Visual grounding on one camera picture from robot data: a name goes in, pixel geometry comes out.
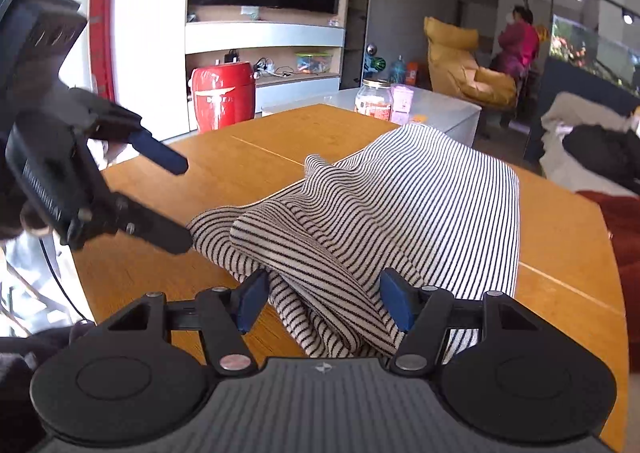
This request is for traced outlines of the striped grey white sweater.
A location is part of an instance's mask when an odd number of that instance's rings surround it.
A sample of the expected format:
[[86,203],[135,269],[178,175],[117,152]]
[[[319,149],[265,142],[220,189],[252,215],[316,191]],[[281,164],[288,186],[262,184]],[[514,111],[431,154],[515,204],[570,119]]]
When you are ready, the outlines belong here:
[[401,340],[378,277],[397,271],[462,299],[513,294],[520,185],[502,161],[408,124],[302,180],[190,222],[195,249],[232,277],[269,275],[269,300],[312,358],[393,355]]

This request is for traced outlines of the orange small packet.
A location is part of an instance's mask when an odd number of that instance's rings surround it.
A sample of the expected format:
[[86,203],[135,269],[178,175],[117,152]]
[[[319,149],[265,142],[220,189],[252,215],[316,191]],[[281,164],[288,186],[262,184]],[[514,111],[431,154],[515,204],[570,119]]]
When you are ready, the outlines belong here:
[[416,114],[410,117],[410,123],[428,124],[428,117],[426,115]]

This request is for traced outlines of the white tv shelf unit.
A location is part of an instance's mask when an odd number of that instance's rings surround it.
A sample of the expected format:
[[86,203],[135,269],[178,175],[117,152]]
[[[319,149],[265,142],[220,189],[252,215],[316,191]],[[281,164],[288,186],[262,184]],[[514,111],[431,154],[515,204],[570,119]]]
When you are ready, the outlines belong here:
[[[248,62],[256,80],[258,106],[340,89],[345,49],[341,14],[250,6],[198,6],[184,28],[186,72],[224,62]],[[296,71],[298,52],[329,52],[329,73]]]

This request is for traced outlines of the white coffee table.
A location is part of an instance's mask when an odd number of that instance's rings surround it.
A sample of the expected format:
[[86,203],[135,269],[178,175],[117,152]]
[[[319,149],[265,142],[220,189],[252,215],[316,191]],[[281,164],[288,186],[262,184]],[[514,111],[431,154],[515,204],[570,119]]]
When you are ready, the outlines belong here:
[[[411,87],[414,91],[409,113],[392,112],[390,121],[397,125],[410,122],[412,115],[421,114],[428,117],[427,126],[431,126],[467,147],[472,147],[482,109],[475,104],[457,98],[438,94],[437,92]],[[262,115],[271,115],[287,110],[323,103],[343,110],[355,109],[355,98],[358,90],[345,89],[308,98],[288,100],[278,99],[262,103],[258,110]]]

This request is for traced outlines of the pink small box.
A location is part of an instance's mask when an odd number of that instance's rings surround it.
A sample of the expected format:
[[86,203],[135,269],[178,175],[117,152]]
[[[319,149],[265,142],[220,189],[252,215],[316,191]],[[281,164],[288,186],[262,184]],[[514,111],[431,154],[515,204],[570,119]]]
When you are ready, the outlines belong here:
[[409,113],[414,91],[411,87],[396,84],[392,87],[393,111]]

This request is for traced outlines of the plastic box with toys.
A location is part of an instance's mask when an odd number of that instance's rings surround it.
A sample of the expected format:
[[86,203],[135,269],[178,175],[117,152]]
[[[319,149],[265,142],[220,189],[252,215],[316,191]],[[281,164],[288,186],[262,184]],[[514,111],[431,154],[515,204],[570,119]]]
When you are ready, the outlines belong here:
[[303,74],[329,73],[332,59],[332,54],[329,52],[298,52],[296,54],[296,71]]

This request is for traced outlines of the glass candy jar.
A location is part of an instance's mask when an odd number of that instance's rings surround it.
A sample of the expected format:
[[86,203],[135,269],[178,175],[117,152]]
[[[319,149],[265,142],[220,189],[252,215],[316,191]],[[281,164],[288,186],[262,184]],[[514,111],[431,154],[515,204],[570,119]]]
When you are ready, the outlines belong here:
[[390,82],[365,78],[355,98],[355,111],[378,120],[389,121],[392,109],[393,94]]

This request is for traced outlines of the dark red fleece jacket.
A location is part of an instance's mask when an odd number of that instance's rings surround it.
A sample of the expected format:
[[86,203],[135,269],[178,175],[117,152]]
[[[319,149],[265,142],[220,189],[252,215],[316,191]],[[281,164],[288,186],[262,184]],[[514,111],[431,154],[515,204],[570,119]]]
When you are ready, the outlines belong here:
[[596,191],[580,191],[584,198],[600,206],[611,233],[626,309],[629,369],[639,372],[640,347],[640,213],[639,199]]

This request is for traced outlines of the orange container on floor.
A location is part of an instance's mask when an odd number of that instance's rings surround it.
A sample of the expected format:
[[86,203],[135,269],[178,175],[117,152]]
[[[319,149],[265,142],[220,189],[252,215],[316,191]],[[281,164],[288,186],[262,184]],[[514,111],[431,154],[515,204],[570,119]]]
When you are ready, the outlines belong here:
[[409,62],[406,65],[405,84],[409,86],[416,86],[418,82],[420,65],[418,62]]

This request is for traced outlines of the blue water bottle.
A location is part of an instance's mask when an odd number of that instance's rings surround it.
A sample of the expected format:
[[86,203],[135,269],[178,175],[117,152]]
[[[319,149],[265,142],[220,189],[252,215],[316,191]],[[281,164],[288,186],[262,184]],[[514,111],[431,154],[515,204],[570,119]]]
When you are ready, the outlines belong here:
[[391,84],[403,84],[406,81],[407,65],[404,58],[399,56],[390,66],[390,76],[388,80]]

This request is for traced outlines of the beige blanket on sofa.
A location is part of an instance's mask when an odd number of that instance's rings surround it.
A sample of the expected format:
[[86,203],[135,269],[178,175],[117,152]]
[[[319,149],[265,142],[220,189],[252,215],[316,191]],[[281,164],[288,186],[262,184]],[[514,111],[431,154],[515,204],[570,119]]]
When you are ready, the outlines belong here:
[[634,132],[639,128],[637,115],[623,116],[603,104],[563,91],[555,97],[550,109],[541,116],[541,126],[546,132],[556,132],[560,125],[598,125],[616,132]]

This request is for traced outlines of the black jacket on sofa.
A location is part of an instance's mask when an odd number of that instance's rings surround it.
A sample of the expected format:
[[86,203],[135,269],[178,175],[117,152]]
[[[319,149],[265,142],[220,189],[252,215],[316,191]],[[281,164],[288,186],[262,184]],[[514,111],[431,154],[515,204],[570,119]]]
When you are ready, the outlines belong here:
[[579,125],[562,144],[591,173],[639,193],[640,141],[632,130],[616,132],[598,125]]

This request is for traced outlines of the green ball toy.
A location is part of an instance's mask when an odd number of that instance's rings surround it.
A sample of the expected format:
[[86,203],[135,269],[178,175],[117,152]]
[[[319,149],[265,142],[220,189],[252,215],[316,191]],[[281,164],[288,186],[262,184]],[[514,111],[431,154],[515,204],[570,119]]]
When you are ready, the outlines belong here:
[[376,78],[386,69],[386,61],[378,55],[378,47],[369,44],[364,50],[362,78],[370,80]]

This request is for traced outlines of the grey sofa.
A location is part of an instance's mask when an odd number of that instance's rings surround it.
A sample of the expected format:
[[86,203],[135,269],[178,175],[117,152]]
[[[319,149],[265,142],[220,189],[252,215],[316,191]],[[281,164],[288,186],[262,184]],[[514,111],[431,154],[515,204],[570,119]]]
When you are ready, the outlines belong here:
[[540,119],[544,176],[572,192],[639,195],[639,112],[561,92]]

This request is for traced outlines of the person in magenta coat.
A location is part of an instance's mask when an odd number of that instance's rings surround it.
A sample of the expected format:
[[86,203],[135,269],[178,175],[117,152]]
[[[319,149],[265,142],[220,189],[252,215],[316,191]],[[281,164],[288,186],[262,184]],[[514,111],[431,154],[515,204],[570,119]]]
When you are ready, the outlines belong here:
[[511,76],[520,96],[530,66],[538,57],[539,37],[533,27],[532,10],[517,5],[511,13],[511,21],[498,36],[500,51],[492,58],[489,69]]

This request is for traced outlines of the fish tank aquarium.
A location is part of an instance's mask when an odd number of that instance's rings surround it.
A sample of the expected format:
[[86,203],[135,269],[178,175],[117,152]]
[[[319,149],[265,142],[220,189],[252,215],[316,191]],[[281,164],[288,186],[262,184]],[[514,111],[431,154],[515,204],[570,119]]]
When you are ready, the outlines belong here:
[[549,56],[639,95],[639,50],[612,42],[578,22],[553,16]]

